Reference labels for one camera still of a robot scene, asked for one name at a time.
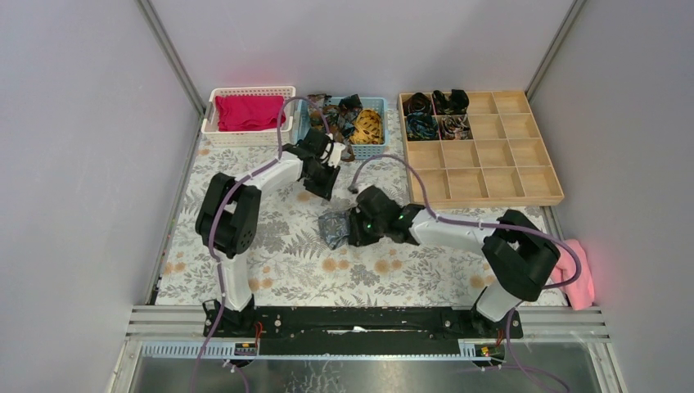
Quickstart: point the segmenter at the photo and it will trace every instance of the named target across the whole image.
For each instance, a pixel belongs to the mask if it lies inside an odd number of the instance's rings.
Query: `metal floor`
[[[572,391],[599,392],[588,348],[581,344],[514,345],[523,365],[541,368],[563,379]],[[133,392],[188,392],[194,359],[141,357]],[[222,368],[221,360],[204,360],[198,392],[243,392],[241,375]],[[475,370],[461,373],[461,370]],[[420,360],[256,360],[243,368],[250,391],[262,392],[536,392],[539,388],[516,370],[477,371],[470,362]],[[550,387],[560,386],[541,377]]]

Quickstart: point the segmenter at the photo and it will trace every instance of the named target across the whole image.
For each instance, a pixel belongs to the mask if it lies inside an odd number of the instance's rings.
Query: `pink fabric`
[[[567,240],[566,244],[575,251],[581,260],[581,276],[573,284],[569,284],[561,289],[568,297],[573,309],[585,309],[593,305],[595,300],[595,288],[593,287],[593,276],[590,274],[588,259],[585,251],[577,240]],[[576,263],[571,255],[561,247],[557,247],[561,256],[557,265],[554,267],[550,277],[554,282],[562,282],[573,277],[576,271]]]
[[[215,97],[219,111],[219,131],[261,131],[277,127],[277,113],[282,107],[282,96],[226,96]]]

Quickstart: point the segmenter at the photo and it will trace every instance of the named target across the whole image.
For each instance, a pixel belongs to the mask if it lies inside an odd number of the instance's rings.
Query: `wooden compartment box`
[[[525,94],[467,95],[472,139],[464,141],[408,141],[403,102],[412,93],[399,97],[405,158],[420,174],[432,206],[552,206],[564,199]],[[441,124],[443,116],[432,115]],[[408,181],[412,202],[423,203],[417,180],[408,174]]]

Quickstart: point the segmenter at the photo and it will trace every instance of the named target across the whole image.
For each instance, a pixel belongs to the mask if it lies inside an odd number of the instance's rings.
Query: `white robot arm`
[[[345,145],[333,142],[330,136],[311,129],[306,138],[296,145],[285,145],[283,149],[282,158],[275,165],[238,188],[229,204],[224,206],[219,220],[214,247],[223,252],[220,256],[222,277],[219,279],[226,288],[220,303],[232,311],[244,309],[252,296],[244,251],[255,237],[260,202],[267,195],[301,179],[308,191],[330,200]],[[196,232],[202,236],[206,246],[209,244],[214,215],[224,195],[237,178],[244,178],[247,174],[251,174],[251,171],[236,177],[219,173],[211,179],[196,221]]]
[[[475,311],[498,322],[522,301],[535,301],[559,259],[559,250],[546,239],[502,229],[482,228],[482,221],[462,215],[431,217],[424,206],[405,207],[389,199],[379,188],[358,192],[357,206],[349,213],[349,244],[367,246],[382,237],[415,245],[448,246],[482,255],[497,281],[480,294]],[[478,221],[480,226],[461,227],[441,219]],[[521,212],[507,210],[503,224],[537,229]]]

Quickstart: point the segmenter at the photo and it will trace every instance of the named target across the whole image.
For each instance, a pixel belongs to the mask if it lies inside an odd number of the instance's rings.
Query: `floral tablecloth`
[[[390,145],[401,156],[403,142],[397,112],[388,112]],[[202,139],[156,298],[158,305],[199,305],[218,296],[214,263],[195,220],[210,178],[238,174],[276,154],[275,147],[215,148]],[[484,258],[435,246],[395,244],[390,239],[367,247],[342,246],[331,251],[318,236],[319,215],[354,204],[347,191],[358,161],[342,163],[331,201],[304,190],[301,183],[268,196],[260,206],[258,231],[248,252],[248,277],[257,305],[472,305],[496,278]],[[400,204],[408,203],[404,167],[377,160],[365,167],[360,183],[378,185]],[[496,219],[505,209],[446,210]],[[520,208],[544,230],[538,207]],[[545,291],[536,305],[566,305],[558,290]]]

